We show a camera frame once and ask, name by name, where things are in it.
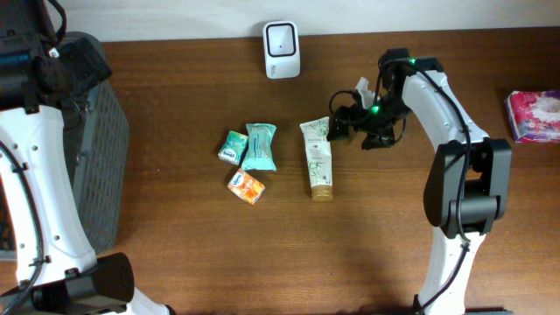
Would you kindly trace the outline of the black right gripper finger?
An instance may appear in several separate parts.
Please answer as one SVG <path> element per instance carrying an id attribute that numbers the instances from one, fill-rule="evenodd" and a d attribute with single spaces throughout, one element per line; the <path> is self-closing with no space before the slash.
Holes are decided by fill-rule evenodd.
<path id="1" fill-rule="evenodd" d="M 328 131 L 326 139 L 328 141 L 339 141 L 349 138 L 349 126 L 339 120 L 334 120 Z"/>
<path id="2" fill-rule="evenodd" d="M 368 134 L 361 143 L 364 151 L 373 149 L 389 148 L 395 144 L 394 136 L 385 136 L 381 134 Z"/>

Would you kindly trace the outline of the white Pantene tube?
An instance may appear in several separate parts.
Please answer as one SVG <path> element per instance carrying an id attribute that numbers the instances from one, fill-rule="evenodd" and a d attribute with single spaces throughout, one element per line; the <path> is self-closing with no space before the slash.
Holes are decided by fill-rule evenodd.
<path id="1" fill-rule="evenodd" d="M 303 122 L 300 129 L 309 173 L 311 198 L 314 201 L 333 199 L 332 150 L 327 140 L 329 117 Z"/>

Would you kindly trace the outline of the mint green wipes pack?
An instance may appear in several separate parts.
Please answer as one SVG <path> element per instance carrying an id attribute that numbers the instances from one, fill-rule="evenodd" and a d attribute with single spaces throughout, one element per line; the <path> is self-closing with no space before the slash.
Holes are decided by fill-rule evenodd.
<path id="1" fill-rule="evenodd" d="M 244 171 L 273 171 L 277 170 L 274 163 L 271 144 L 277 127 L 269 123 L 249 123 L 248 150 L 241 163 Z"/>

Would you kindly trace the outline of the small teal tissue pack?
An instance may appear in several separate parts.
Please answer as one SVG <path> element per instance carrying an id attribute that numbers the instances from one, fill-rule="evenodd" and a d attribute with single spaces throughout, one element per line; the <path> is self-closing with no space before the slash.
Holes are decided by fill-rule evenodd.
<path id="1" fill-rule="evenodd" d="M 225 143 L 218 152 L 218 158 L 232 165 L 239 165 L 242 155 L 247 149 L 249 137 L 239 132 L 230 130 Z"/>

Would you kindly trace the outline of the small orange tissue pack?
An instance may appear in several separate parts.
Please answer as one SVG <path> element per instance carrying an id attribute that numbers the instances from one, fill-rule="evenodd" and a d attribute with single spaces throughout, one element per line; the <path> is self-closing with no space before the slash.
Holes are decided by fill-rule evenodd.
<path id="1" fill-rule="evenodd" d="M 265 185 L 242 169 L 229 180 L 227 188 L 238 198 L 254 205 L 262 196 Z"/>

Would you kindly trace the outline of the purple tissue pack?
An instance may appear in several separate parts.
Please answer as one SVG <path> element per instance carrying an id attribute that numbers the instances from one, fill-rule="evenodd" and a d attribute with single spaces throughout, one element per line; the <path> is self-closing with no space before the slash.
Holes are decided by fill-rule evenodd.
<path id="1" fill-rule="evenodd" d="M 559 143 L 559 91 L 514 91 L 505 100 L 516 143 Z"/>

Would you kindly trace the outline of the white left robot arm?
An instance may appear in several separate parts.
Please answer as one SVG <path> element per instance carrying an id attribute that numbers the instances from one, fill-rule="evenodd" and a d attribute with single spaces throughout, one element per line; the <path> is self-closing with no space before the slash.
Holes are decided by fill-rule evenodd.
<path id="1" fill-rule="evenodd" d="M 56 1 L 1 4 L 1 186 L 16 241 L 6 314 L 169 314 L 144 295 L 123 253 L 98 257 L 65 161 L 62 105 L 111 74 L 91 41 L 65 41 Z"/>

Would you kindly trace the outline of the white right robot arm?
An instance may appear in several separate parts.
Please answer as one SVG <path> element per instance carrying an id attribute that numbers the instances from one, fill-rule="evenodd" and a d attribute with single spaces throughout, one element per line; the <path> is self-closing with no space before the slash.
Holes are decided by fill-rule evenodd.
<path id="1" fill-rule="evenodd" d="M 435 57 L 412 57 L 388 49 L 378 60 L 374 90 L 361 79 L 349 91 L 353 105 L 330 108 L 327 140 L 349 131 L 365 133 L 364 151 L 400 141 L 397 122 L 414 114 L 435 155 L 423 191 L 423 209 L 433 227 L 429 267 L 410 313 L 466 314 L 466 288 L 483 241 L 507 207 L 512 149 L 492 138 L 466 113 Z"/>

